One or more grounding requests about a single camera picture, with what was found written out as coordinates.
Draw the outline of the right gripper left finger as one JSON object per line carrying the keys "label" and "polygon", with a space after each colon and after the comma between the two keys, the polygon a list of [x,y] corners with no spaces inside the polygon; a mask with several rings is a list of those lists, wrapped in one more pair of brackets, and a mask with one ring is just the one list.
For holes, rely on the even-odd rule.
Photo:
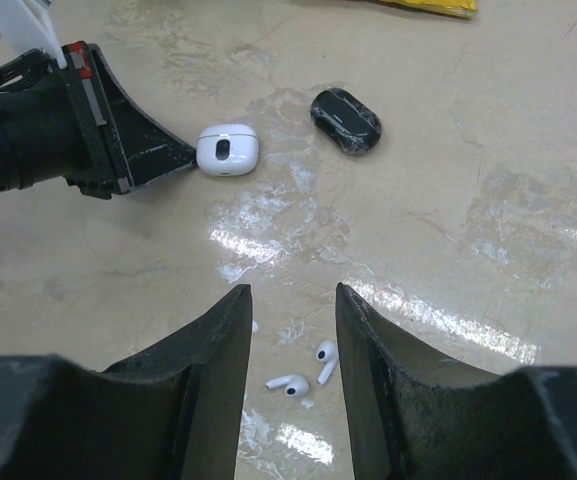
{"label": "right gripper left finger", "polygon": [[252,336],[248,285],[97,372],[0,355],[0,479],[230,479]]}

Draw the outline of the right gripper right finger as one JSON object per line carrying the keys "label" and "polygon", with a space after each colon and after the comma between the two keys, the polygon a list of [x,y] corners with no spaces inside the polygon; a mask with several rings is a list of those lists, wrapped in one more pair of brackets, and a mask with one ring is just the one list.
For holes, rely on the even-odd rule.
{"label": "right gripper right finger", "polygon": [[577,366],[472,367],[339,284],[336,334],[358,479],[577,479]]}

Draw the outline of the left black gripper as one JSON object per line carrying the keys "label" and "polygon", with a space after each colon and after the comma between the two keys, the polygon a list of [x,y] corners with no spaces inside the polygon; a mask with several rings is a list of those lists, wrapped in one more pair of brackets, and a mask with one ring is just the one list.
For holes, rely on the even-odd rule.
{"label": "left black gripper", "polygon": [[100,47],[32,49],[0,67],[0,193],[62,177],[109,199],[196,166],[196,150],[143,111]]}

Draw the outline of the white earbud charging case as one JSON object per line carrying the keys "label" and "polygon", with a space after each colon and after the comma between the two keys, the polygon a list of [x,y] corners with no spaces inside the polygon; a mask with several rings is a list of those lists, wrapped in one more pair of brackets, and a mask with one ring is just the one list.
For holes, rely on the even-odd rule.
{"label": "white earbud charging case", "polygon": [[244,124],[221,124],[204,129],[196,147],[198,168],[210,176],[242,176],[258,162],[260,141]]}

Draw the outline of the black earbud charging case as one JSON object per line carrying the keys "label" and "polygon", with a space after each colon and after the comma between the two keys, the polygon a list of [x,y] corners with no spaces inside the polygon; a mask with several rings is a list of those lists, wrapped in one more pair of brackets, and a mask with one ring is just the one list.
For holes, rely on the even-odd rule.
{"label": "black earbud charging case", "polygon": [[382,136],[379,117],[341,88],[321,91],[310,105],[310,117],[315,127],[348,156],[366,155]]}

